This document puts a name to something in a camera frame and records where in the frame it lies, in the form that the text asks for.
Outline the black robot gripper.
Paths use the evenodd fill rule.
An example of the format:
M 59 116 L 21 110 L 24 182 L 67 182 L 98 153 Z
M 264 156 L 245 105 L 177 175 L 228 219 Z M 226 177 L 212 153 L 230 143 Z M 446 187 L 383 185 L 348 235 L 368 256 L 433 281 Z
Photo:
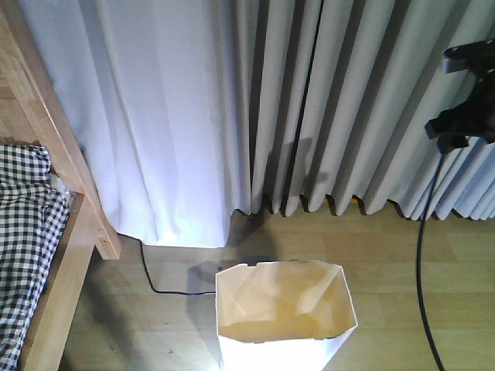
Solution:
M 461 70 L 471 72 L 476 82 L 461 109 L 460 132 L 452 110 L 442 111 L 425 125 L 428 138 L 438 139 L 440 151 L 468 147 L 466 136 L 494 137 L 494 41 L 469 44 Z

